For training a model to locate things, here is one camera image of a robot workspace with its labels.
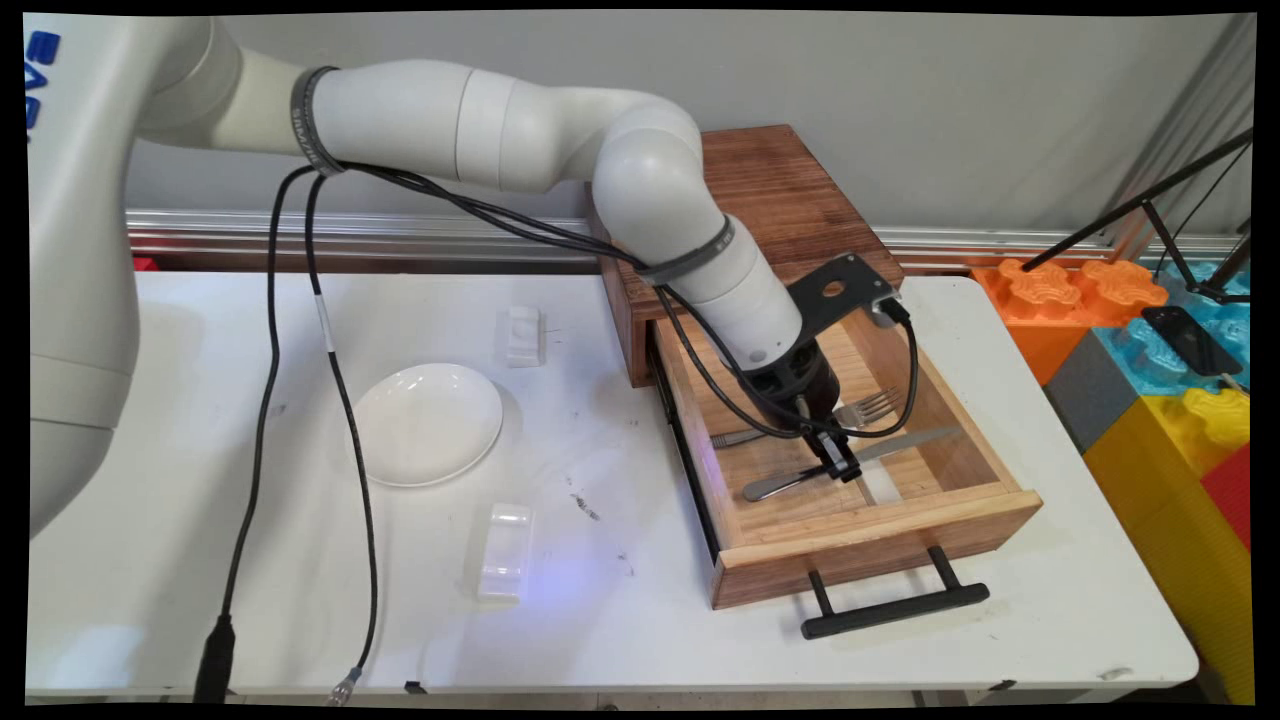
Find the white table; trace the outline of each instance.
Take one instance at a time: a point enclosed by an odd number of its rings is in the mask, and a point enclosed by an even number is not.
[[[97,477],[31,542],[28,694],[189,692],[247,497],[269,348],[264,278],[140,273],[142,347]],[[979,287],[909,278],[922,347],[1044,507],[954,561],[983,603],[805,641],[792,596],[712,611],[707,548],[653,388],[632,389],[596,277],[326,275],[353,398],[428,361],[499,387],[494,450],[428,489],[372,488],[381,579],[365,691],[1066,688],[1114,697],[1197,659]],[[328,692],[364,638],[358,486],[305,275],[279,279],[283,361],[234,605],[232,688]],[[498,315],[545,314],[508,369]],[[580,496],[595,511],[579,507]],[[524,603],[477,603],[493,502],[536,514]],[[925,568],[829,589],[837,609],[941,589]]]

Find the drawer handle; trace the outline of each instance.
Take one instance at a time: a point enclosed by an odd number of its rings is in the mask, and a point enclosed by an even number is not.
[[[941,546],[929,547],[929,560],[933,561],[933,568],[942,578],[942,584],[946,585],[945,591],[918,594],[869,607],[858,607],[844,612],[836,612],[831,609],[831,600],[827,597],[827,587],[822,583],[822,575],[817,570],[810,571],[809,582],[813,583],[813,594],[818,596],[818,607],[822,609],[822,616],[805,620],[800,625],[800,634],[806,641],[826,638],[859,628],[870,628],[872,625],[915,618],[916,615],[928,615],[940,610],[977,605],[991,597],[991,591],[983,583],[974,583],[972,585],[960,584]]]

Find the gray band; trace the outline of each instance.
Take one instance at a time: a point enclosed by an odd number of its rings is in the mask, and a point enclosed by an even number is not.
[[[298,147],[306,155],[311,167],[321,176],[333,177],[346,170],[333,155],[324,149],[320,136],[316,133],[315,115],[311,113],[311,100],[315,95],[316,83],[320,77],[329,70],[337,70],[333,65],[311,68],[305,70],[293,83],[293,94],[289,97],[289,119],[293,124],[293,137],[298,140]]]
[[[645,272],[636,272],[640,279],[648,284],[667,284],[671,281],[686,275],[698,268],[701,268],[707,263],[710,263],[717,255],[724,252],[730,242],[733,242],[733,222],[724,215],[724,227],[721,232],[716,233],[716,237],[707,241],[705,245],[685,252],[675,260],[667,260],[666,263],[659,263],[650,266]]]

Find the white plate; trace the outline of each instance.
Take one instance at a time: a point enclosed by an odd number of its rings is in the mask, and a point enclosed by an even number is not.
[[[489,378],[445,363],[401,370],[356,404],[370,479],[420,487],[453,478],[498,439],[502,398]]]

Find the butter knife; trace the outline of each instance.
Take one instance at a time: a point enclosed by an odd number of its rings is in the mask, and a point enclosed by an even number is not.
[[[876,445],[868,447],[860,447],[854,451],[854,459],[859,464],[874,460],[877,457],[884,457],[886,455],[893,455],[895,452],[901,452],[904,450],[910,450],[918,445],[923,445],[932,439],[940,437],[946,437],[951,433],[960,430],[959,425],[947,425],[942,428],[933,428],[932,430],[919,430],[914,433],[906,433],[905,436],[899,436],[895,438],[888,438],[886,441],[877,442]],[[742,488],[742,497],[748,502],[759,502],[765,497],[777,495],[790,487],[795,487],[809,478],[814,478],[824,474],[823,468],[810,468],[803,473],[783,475],[781,478],[765,478],[763,480],[755,480],[754,483],[748,483]]]

